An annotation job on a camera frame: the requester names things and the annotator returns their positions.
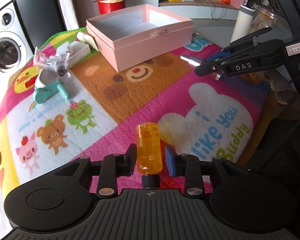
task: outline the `metal screw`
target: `metal screw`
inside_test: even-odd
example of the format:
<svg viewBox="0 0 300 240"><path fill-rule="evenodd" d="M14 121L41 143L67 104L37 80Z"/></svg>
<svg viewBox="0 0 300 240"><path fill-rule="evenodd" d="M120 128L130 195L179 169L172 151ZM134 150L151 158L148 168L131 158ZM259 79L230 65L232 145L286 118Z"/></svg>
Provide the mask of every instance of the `metal screw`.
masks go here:
<svg viewBox="0 0 300 240"><path fill-rule="evenodd" d="M103 196L110 196L114 193L114 190L109 187L104 187L101 190L99 190L99 194Z"/></svg>
<svg viewBox="0 0 300 240"><path fill-rule="evenodd" d="M217 74L217 76L216 76L216 80L217 80L217 81L220 79L221 75L222 75L222 72L219 72L219 73Z"/></svg>
<svg viewBox="0 0 300 240"><path fill-rule="evenodd" d="M198 188L198 187L191 187L187 190L188 194L189 195L192 195L192 196L197 196L197 195L200 195L202 194L202 189Z"/></svg>

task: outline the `open cardboard box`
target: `open cardboard box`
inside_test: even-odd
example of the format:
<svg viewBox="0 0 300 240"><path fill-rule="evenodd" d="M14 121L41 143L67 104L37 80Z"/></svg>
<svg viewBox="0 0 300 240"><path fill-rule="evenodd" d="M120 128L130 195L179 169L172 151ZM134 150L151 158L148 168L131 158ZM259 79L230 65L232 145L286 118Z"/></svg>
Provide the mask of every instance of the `open cardboard box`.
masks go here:
<svg viewBox="0 0 300 240"><path fill-rule="evenodd" d="M87 30L120 72L189 45L193 26L191 19L144 4L88 19Z"/></svg>

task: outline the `white bottle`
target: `white bottle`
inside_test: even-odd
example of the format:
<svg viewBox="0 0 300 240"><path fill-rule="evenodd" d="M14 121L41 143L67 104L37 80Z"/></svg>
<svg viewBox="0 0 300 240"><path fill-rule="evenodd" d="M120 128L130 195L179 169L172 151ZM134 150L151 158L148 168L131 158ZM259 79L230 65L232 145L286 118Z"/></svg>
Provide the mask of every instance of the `white bottle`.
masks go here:
<svg viewBox="0 0 300 240"><path fill-rule="evenodd" d="M239 14L234 26L234 30L230 42L236 41L237 39L240 39L243 36L248 35L248 31L251 27L254 14L255 14L254 9L251 9L244 5L240 6Z"/></svg>

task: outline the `cartoon pig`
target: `cartoon pig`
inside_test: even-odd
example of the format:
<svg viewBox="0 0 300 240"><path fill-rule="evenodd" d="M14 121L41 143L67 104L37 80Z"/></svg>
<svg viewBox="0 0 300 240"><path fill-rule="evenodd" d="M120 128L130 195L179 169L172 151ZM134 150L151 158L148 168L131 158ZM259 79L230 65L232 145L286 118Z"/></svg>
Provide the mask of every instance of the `cartoon pig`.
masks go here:
<svg viewBox="0 0 300 240"><path fill-rule="evenodd" d="M29 169L30 175L33 173L33 167L36 169L39 168L37 163L37 158L39 156L36 154L38 150L38 145L34 140L35 133L33 133L28 139L27 136L24 136L21 140L21 147L16 148L17 155L19 155L20 161L26 164L26 169Z"/></svg>

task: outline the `cartoon frog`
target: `cartoon frog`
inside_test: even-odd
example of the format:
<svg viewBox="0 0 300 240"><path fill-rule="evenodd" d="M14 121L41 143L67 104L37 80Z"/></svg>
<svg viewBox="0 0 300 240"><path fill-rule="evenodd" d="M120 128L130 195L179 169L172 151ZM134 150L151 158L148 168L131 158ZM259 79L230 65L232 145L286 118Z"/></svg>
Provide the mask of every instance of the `cartoon frog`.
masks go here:
<svg viewBox="0 0 300 240"><path fill-rule="evenodd" d="M66 111L69 124L76 125L76 130L80 127L83 134L88 132L88 126L95 127L97 125L91 120L94 118L91 113L92 107L85 100L80 100L79 103L71 102L70 109Z"/></svg>

